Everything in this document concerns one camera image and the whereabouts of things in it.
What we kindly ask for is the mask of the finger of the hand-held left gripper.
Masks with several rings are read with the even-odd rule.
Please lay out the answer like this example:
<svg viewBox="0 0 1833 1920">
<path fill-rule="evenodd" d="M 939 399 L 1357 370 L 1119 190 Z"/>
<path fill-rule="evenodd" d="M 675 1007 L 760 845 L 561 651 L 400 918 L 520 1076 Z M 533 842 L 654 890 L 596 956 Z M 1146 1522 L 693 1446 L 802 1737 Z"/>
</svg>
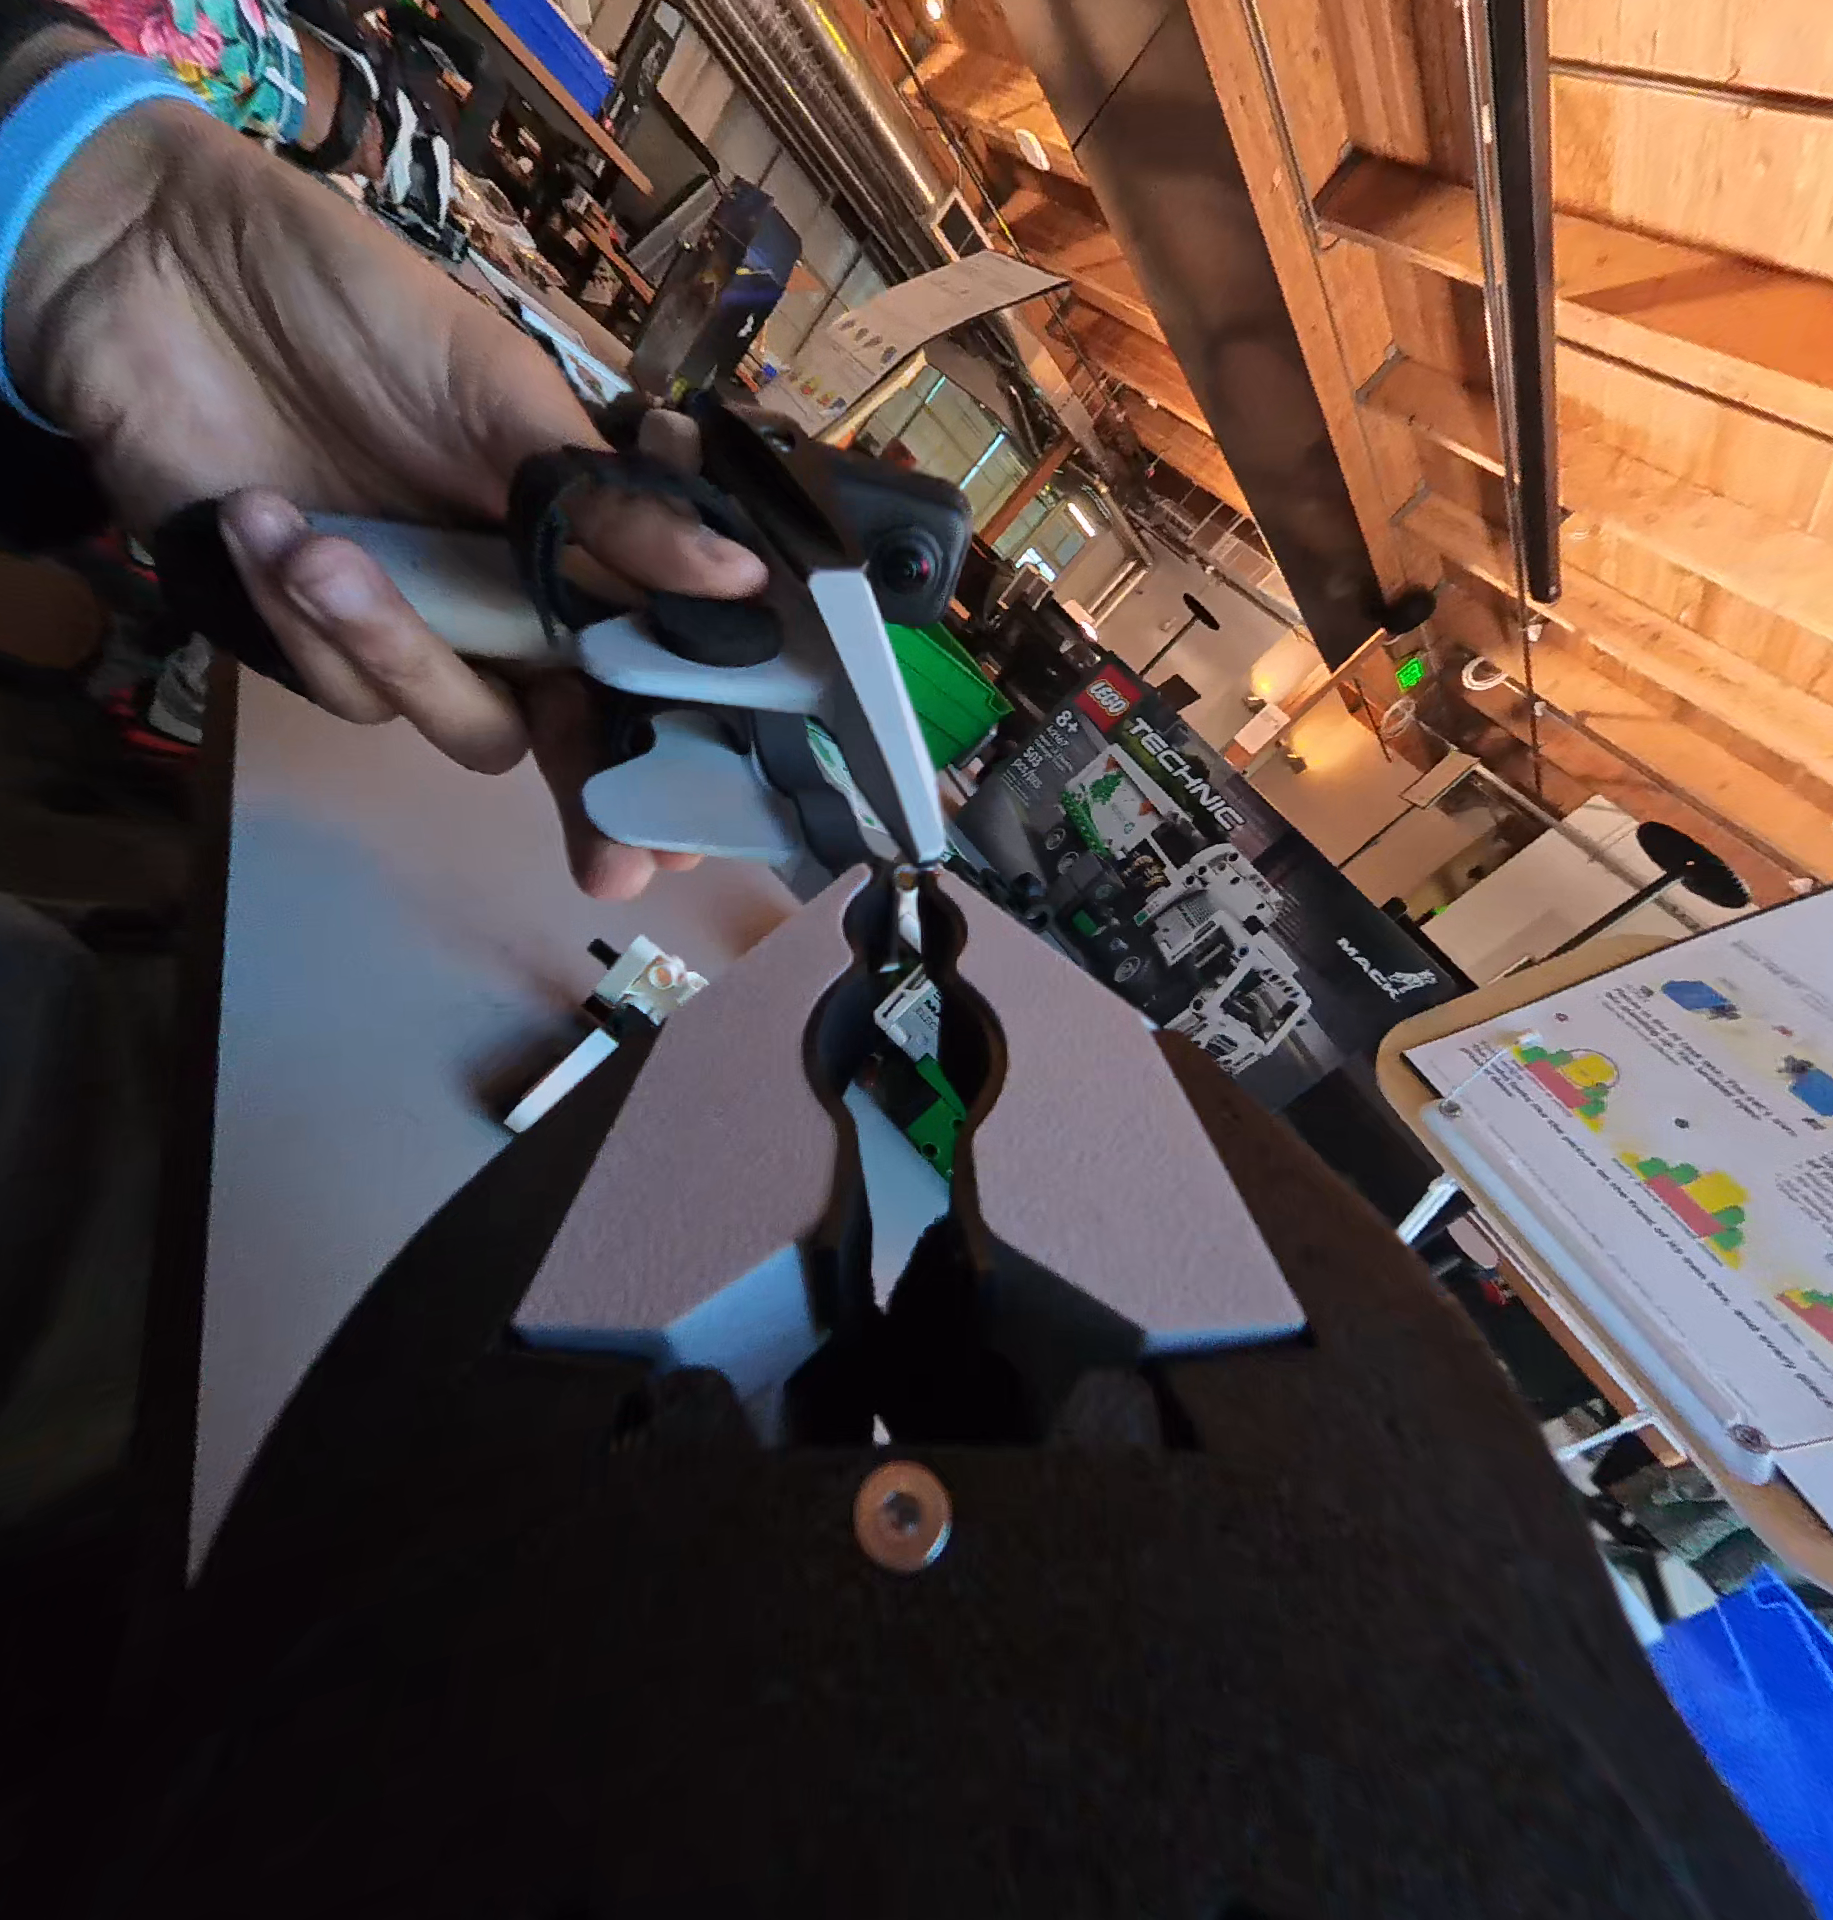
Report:
<svg viewBox="0 0 1833 1920">
<path fill-rule="evenodd" d="M 858 567 L 815 570 L 805 590 L 833 648 L 825 726 L 903 859 L 939 867 L 950 853 L 948 820 L 874 590 Z"/>
</svg>

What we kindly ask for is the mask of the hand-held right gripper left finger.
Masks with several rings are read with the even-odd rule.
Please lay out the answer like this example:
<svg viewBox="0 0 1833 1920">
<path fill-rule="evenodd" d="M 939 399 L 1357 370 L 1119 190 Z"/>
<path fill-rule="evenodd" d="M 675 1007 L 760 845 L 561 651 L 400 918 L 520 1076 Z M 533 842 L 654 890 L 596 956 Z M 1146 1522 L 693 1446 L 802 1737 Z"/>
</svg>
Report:
<svg viewBox="0 0 1833 1920">
<path fill-rule="evenodd" d="M 876 872 L 852 866 L 670 1016 L 512 1315 L 544 1354 L 727 1381 L 766 1445 L 866 1438 L 876 1313 L 856 1117 Z"/>
</svg>

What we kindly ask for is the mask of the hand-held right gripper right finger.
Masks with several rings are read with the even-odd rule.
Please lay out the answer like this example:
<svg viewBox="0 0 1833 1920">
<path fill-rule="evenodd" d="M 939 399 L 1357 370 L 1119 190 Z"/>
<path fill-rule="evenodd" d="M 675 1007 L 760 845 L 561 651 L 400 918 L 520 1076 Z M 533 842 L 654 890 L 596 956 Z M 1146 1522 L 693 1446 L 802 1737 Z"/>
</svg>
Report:
<svg viewBox="0 0 1833 1920">
<path fill-rule="evenodd" d="M 1211 1354 L 1305 1313 L 1153 1029 L 959 877 L 917 890 L 945 1073 L 966 1101 L 951 1217 L 1010 1354 Z"/>
</svg>

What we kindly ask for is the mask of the white lego beam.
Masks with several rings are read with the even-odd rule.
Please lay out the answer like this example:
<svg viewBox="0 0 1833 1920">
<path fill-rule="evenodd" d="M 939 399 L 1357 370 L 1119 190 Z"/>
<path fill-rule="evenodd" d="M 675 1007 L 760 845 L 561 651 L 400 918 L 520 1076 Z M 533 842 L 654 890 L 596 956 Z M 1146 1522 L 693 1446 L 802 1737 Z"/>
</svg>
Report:
<svg viewBox="0 0 1833 1920">
<path fill-rule="evenodd" d="M 593 1069 L 615 1054 L 617 1037 L 609 1026 L 593 1026 L 581 1035 L 560 1061 L 544 1069 L 506 1111 L 503 1127 L 519 1136 L 558 1107 L 568 1093 L 581 1087 Z"/>
</svg>

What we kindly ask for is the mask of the white green lego subassembly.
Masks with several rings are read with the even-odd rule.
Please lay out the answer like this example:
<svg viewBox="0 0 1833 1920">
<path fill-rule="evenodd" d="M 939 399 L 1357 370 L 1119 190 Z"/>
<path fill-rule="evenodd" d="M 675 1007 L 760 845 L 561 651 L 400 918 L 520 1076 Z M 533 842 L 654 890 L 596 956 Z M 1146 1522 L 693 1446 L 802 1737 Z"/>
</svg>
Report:
<svg viewBox="0 0 1833 1920">
<path fill-rule="evenodd" d="M 890 1123 L 951 1181 L 955 1137 L 966 1115 L 940 1063 L 940 999 L 929 973 L 899 973 L 873 1012 L 873 1053 L 863 1087 Z"/>
</svg>

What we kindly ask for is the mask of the lego truck set box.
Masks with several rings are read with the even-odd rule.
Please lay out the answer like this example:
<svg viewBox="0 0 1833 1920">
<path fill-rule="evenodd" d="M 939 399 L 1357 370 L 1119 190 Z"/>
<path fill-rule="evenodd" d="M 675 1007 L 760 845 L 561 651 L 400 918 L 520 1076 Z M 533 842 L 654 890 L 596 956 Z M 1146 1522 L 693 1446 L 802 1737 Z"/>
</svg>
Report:
<svg viewBox="0 0 1833 1920">
<path fill-rule="evenodd" d="M 955 827 L 1014 822 L 1048 934 L 1277 1113 L 1465 992 L 1126 662 L 1048 696 Z"/>
</svg>

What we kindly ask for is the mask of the person's left hand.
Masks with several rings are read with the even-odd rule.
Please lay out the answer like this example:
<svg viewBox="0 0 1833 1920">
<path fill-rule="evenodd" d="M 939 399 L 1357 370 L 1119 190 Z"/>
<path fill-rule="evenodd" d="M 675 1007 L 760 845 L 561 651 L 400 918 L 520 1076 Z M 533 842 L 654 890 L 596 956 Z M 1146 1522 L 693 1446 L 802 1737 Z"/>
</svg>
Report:
<svg viewBox="0 0 1833 1920">
<path fill-rule="evenodd" d="M 188 106 L 115 118 L 44 193 L 1 309 L 15 388 L 74 437 L 122 525 L 218 501 L 231 564 L 305 693 L 449 760 L 544 773 L 593 901 L 698 856 L 605 841 L 581 790 L 596 693 L 477 678 L 311 513 L 498 525 L 519 467 L 602 448 L 561 370 L 328 186 Z"/>
</svg>

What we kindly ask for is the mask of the green plastic bin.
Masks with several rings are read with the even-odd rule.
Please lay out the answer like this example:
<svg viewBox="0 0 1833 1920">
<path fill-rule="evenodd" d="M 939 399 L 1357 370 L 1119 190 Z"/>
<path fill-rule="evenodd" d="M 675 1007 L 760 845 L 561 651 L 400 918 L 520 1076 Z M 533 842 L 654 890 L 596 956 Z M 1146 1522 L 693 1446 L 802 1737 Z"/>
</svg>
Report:
<svg viewBox="0 0 1833 1920">
<path fill-rule="evenodd" d="M 909 703 L 936 771 L 980 755 L 1011 705 L 944 621 L 886 625 Z"/>
</svg>

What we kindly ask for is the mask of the white sign board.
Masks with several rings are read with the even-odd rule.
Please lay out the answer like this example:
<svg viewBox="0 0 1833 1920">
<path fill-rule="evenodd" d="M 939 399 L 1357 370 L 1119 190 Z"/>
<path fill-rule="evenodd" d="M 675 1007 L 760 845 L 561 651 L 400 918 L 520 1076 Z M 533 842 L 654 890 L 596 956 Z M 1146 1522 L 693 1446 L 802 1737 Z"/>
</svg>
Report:
<svg viewBox="0 0 1833 1920">
<path fill-rule="evenodd" d="M 1063 274 L 1014 256 L 969 252 L 824 324 L 760 391 L 760 407 L 805 437 L 830 440 L 933 340 L 1065 285 Z"/>
</svg>

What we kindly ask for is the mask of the dark printed carton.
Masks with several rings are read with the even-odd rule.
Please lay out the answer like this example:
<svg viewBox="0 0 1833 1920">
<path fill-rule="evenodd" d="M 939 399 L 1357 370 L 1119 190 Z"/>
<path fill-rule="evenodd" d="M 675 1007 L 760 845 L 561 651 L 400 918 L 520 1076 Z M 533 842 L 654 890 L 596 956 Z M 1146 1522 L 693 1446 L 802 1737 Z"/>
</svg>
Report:
<svg viewBox="0 0 1833 1920">
<path fill-rule="evenodd" d="M 641 395 L 677 402 L 733 375 L 802 262 L 797 230 L 746 180 L 702 177 L 631 249 L 654 297 L 631 360 Z"/>
</svg>

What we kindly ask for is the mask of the black floor lamp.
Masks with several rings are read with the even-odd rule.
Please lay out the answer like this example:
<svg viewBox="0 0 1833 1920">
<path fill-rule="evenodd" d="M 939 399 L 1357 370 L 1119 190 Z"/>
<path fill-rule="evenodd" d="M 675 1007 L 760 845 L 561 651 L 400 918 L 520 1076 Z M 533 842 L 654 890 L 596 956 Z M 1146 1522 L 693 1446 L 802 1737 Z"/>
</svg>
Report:
<svg viewBox="0 0 1833 1920">
<path fill-rule="evenodd" d="M 1197 593 L 1184 593 L 1184 617 L 1175 633 L 1163 637 L 1145 664 L 1145 681 L 1172 707 L 1187 707 L 1200 698 L 1202 660 L 1199 654 L 1222 633 L 1215 610 Z"/>
</svg>

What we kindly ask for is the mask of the blue storage bin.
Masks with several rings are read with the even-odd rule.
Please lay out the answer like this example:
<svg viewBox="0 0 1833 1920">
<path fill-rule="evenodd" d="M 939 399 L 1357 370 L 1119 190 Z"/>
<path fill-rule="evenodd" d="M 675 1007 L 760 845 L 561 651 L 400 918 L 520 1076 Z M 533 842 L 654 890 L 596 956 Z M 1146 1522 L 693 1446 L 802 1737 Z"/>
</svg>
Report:
<svg viewBox="0 0 1833 1920">
<path fill-rule="evenodd" d="M 558 4 L 491 2 L 491 10 L 576 110 L 602 120 L 615 85 L 612 70 Z"/>
</svg>

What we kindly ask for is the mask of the wooden instruction board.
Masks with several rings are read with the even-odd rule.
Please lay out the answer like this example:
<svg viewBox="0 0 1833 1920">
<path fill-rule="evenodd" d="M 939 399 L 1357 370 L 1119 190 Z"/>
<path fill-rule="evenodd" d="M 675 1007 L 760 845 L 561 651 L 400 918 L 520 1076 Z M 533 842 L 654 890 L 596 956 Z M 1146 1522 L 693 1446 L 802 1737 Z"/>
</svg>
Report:
<svg viewBox="0 0 1833 1920">
<path fill-rule="evenodd" d="M 1833 885 L 1576 948 L 1373 1072 L 1632 1422 L 1833 1592 Z"/>
</svg>

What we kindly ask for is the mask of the person's grey trousers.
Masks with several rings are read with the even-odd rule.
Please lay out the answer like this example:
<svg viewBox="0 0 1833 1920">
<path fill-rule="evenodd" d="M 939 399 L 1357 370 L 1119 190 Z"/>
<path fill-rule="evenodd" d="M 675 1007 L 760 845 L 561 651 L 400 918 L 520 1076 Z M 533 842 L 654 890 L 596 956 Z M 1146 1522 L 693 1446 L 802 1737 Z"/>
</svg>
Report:
<svg viewBox="0 0 1833 1920">
<path fill-rule="evenodd" d="M 154 1270 L 175 923 L 0 894 L 0 1536 L 129 1451 Z"/>
</svg>

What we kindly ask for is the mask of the black round lamp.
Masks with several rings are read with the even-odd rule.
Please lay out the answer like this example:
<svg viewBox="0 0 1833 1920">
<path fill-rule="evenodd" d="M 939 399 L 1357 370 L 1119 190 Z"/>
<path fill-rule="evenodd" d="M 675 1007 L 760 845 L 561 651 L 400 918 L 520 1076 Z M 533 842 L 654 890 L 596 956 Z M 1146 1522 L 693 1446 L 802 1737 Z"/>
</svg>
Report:
<svg viewBox="0 0 1833 1920">
<path fill-rule="evenodd" d="M 1640 822 L 1633 830 L 1633 837 L 1641 856 L 1657 867 L 1657 875 L 1640 885 L 1627 901 L 1551 948 L 1545 957 L 1564 956 L 1576 948 L 1593 943 L 1637 915 L 1650 903 L 1663 901 L 1669 892 L 1688 894 L 1706 906 L 1731 915 L 1753 908 L 1755 901 L 1743 877 L 1692 834 L 1668 822 Z"/>
</svg>

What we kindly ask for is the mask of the blue wristband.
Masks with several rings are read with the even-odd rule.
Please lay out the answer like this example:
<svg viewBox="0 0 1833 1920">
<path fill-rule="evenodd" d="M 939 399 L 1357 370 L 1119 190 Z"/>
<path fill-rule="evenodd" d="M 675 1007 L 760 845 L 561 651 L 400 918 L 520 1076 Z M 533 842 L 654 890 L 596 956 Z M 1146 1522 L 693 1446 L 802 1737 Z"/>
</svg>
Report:
<svg viewBox="0 0 1833 1920">
<path fill-rule="evenodd" d="M 149 103 L 204 100 L 151 60 L 127 51 L 71 60 L 39 83 L 0 120 L 0 400 L 17 418 L 57 437 L 15 388 L 7 353 L 8 291 L 15 260 L 47 190 L 76 152 L 114 120 Z"/>
</svg>

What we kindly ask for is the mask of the blue plastic bin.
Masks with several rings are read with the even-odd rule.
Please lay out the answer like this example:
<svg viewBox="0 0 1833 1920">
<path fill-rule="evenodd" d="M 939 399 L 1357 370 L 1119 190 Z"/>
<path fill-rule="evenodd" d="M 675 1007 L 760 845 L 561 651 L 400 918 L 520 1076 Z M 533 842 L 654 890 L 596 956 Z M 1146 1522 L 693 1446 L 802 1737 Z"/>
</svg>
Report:
<svg viewBox="0 0 1833 1920">
<path fill-rule="evenodd" d="M 1649 1665 L 1759 1835 L 1833 1917 L 1833 1637 L 1773 1571 L 1666 1625 Z"/>
</svg>

